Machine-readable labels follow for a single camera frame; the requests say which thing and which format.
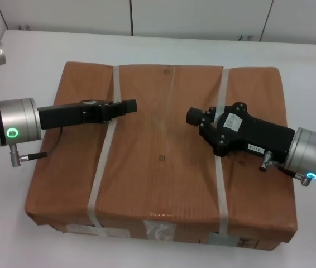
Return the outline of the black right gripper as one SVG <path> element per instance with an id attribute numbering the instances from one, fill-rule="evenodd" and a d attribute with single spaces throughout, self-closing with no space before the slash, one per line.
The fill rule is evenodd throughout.
<path id="1" fill-rule="evenodd" d="M 199 127 L 199 135 L 220 157 L 233 151 L 247 151 L 263 157 L 270 153 L 271 161 L 284 162 L 295 131 L 251 116 L 247 105 L 236 102 L 222 111 L 209 107 L 206 111 L 189 108 L 186 122 Z"/>

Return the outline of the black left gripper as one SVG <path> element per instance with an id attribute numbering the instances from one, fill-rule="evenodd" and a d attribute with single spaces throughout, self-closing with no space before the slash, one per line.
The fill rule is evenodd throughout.
<path id="1" fill-rule="evenodd" d="M 135 99 L 121 102 L 107 102 L 102 100 L 85 100 L 78 103 L 59 106 L 39 107 L 40 124 L 42 130 L 59 127 L 99 123 L 109 121 L 107 107 L 111 106 L 111 119 L 137 112 Z"/>

